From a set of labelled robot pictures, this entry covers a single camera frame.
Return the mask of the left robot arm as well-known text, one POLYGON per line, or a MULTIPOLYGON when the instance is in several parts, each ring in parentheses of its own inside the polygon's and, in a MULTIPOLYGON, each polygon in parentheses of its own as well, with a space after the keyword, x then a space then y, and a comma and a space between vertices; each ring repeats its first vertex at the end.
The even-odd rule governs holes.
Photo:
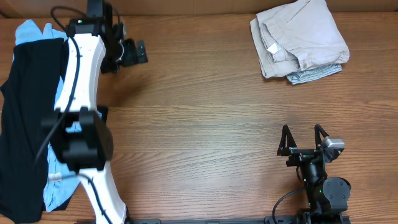
POLYGON ((87 12, 64 27, 68 63, 63 90, 54 111, 42 120, 44 144, 51 144, 59 162, 71 174, 54 174, 49 181, 78 178, 95 212, 95 223, 132 223, 111 172, 113 137, 98 116, 100 73, 118 73, 148 61, 143 41, 125 39, 125 26, 113 23, 117 10, 105 1, 87 2, 87 12))

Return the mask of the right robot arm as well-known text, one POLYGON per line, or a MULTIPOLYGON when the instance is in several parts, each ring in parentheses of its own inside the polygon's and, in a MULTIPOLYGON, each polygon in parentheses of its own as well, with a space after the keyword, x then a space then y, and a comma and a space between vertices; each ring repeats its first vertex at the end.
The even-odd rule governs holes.
POLYGON ((272 209, 273 223, 349 223, 343 216, 348 209, 351 184, 341 177, 329 177, 326 164, 336 160, 345 143, 341 138, 331 137, 319 124, 314 126, 315 148, 299 149, 287 125, 282 128, 278 156, 287 157, 286 166, 295 167, 296 175, 303 182, 301 189, 282 196, 272 209), (287 197, 305 192, 308 208, 300 209, 295 216, 277 216, 278 205, 287 197))

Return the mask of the beige khaki shorts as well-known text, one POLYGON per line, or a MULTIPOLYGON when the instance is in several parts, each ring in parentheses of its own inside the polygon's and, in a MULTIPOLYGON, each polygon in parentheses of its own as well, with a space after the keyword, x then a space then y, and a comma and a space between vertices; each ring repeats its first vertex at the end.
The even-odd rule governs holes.
POLYGON ((260 12, 250 27, 264 78, 349 60, 349 48, 324 0, 299 0, 260 12))

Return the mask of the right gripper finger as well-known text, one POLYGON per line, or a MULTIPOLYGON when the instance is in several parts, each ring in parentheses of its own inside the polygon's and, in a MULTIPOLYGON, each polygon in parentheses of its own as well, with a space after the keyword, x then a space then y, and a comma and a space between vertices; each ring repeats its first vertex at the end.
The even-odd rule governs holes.
POLYGON ((314 126, 314 132, 315 132, 316 149, 320 150, 323 148, 321 137, 323 137, 323 138, 328 137, 329 134, 321 127, 320 124, 316 124, 314 126))
POLYGON ((280 139, 280 144, 277 150, 278 156, 290 156, 293 151, 297 150, 297 145, 294 141, 292 133, 290 132, 289 126, 285 124, 282 127, 282 135, 280 139))

